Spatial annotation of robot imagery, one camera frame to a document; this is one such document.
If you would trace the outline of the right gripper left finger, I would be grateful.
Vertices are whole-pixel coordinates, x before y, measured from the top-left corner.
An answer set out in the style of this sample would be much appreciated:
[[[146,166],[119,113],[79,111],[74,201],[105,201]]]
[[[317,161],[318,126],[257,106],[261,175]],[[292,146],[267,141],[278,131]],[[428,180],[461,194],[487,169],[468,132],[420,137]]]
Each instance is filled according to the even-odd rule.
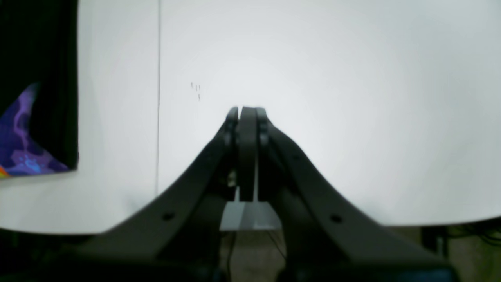
[[[236,188],[238,108],[186,171],[152,203],[59,260],[61,282],[226,282],[220,221]]]

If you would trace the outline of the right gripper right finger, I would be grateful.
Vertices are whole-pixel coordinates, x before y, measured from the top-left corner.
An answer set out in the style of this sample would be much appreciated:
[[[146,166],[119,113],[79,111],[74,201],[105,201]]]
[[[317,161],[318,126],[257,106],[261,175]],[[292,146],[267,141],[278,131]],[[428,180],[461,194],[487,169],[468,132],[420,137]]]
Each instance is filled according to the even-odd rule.
[[[278,282],[456,282],[455,269],[376,223],[320,174],[263,108],[240,115],[240,198],[268,202],[281,221]]]

